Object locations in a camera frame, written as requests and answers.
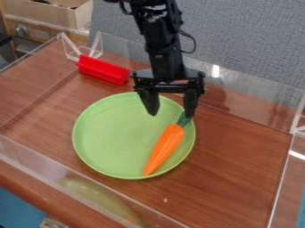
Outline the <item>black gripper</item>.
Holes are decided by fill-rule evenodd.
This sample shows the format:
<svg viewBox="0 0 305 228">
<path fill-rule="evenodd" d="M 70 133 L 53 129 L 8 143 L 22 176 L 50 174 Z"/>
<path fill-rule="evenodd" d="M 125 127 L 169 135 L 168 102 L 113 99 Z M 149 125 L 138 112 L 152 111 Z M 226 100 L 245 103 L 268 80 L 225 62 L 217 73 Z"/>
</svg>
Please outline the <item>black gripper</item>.
<svg viewBox="0 0 305 228">
<path fill-rule="evenodd" d="M 166 50 L 148 50 L 152 67 L 132 74 L 136 91 L 152 116 L 158 115 L 158 93 L 185 94 L 184 108 L 188 118 L 193 118 L 201 94 L 205 93 L 204 72 L 194 72 L 184 64 L 178 47 Z"/>
</svg>

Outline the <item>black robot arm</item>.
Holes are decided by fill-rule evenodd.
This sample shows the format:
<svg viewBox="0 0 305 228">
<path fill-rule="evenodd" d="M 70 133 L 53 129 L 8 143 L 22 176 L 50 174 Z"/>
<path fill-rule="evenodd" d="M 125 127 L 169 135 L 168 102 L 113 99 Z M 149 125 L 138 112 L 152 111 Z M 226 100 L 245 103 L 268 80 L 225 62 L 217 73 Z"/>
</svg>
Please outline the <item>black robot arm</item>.
<svg viewBox="0 0 305 228">
<path fill-rule="evenodd" d="M 105 0 L 119 4 L 122 13 L 133 15 L 150 60 L 150 69 L 134 71 L 136 91 L 152 116 L 158 114 L 160 93 L 184 94 L 185 116 L 193 118 L 201 95 L 205 93 L 202 71 L 184 64 L 180 35 L 194 37 L 181 30 L 182 11 L 176 0 Z"/>
</svg>

